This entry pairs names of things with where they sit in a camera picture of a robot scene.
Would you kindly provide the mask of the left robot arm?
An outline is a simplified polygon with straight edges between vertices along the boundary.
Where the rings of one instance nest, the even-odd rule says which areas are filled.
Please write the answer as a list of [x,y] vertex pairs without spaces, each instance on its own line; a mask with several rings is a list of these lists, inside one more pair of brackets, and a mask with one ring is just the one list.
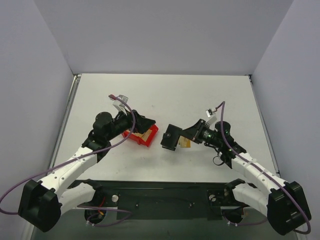
[[109,112],[99,113],[93,129],[76,153],[66,162],[38,181],[29,180],[23,187],[18,215],[42,232],[51,230],[60,217],[83,203],[99,205],[103,193],[90,180],[73,189],[70,185],[87,169],[102,160],[111,149],[111,140],[129,130],[143,134],[156,121],[132,112],[120,111],[116,117]]

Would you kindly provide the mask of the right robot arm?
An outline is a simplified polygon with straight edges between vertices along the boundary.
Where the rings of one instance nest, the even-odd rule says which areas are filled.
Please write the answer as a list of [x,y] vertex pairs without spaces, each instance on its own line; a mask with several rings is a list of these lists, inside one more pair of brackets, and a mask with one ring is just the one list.
[[184,129],[182,136],[194,143],[214,148],[220,159],[246,180],[237,179],[223,192],[230,205],[244,203],[263,214],[280,235],[310,225],[311,213],[302,187],[267,170],[231,137],[231,125],[217,122],[211,130],[204,120]]

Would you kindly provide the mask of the black card holder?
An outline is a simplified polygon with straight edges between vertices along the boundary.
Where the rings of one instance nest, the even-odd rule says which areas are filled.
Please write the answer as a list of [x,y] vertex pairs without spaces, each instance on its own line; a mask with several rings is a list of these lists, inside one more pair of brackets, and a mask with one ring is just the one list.
[[175,151],[181,136],[181,132],[182,128],[169,124],[160,142],[162,148]]

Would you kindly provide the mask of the red plastic bin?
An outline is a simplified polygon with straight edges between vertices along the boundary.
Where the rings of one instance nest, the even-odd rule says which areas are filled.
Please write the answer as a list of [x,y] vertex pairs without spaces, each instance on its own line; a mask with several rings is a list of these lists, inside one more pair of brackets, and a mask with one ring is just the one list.
[[129,139],[136,142],[138,145],[150,147],[159,128],[154,124],[145,133],[132,133]]

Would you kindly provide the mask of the gold card front up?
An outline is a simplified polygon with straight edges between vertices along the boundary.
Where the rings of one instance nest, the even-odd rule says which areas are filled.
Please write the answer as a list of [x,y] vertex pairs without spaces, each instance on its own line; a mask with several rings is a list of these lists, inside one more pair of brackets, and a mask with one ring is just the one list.
[[180,145],[181,148],[190,148],[191,147],[191,141],[183,136],[179,137],[178,145]]

